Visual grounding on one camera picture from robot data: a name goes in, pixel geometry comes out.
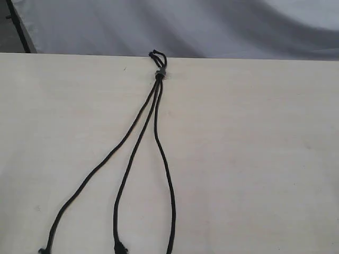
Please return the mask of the black metal stand pole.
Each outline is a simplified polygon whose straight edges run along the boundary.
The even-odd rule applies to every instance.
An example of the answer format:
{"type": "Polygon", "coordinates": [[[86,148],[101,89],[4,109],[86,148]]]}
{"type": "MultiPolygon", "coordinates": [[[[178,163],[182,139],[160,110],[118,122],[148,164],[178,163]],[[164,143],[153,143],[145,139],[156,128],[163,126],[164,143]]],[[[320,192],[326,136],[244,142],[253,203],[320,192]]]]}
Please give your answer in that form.
{"type": "Polygon", "coordinates": [[[24,35],[24,31],[21,27],[21,21],[16,13],[16,10],[14,8],[14,5],[12,3],[11,0],[6,0],[6,5],[8,7],[8,10],[9,10],[9,15],[6,16],[6,19],[7,20],[11,20],[15,29],[16,29],[16,32],[19,36],[19,39],[20,39],[20,42],[22,44],[22,47],[24,49],[24,52],[25,53],[31,53],[31,50],[29,48],[29,44],[28,44],[28,41],[24,35]]]}

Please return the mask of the grey backdrop cloth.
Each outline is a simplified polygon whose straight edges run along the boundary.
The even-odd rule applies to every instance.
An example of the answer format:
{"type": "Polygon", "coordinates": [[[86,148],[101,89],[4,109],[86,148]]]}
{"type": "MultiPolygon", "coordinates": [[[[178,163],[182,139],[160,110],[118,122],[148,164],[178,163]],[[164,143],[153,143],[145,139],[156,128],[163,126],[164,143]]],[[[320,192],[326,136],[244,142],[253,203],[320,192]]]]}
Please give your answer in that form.
{"type": "Polygon", "coordinates": [[[338,1],[14,1],[38,53],[338,59],[338,1]]]}

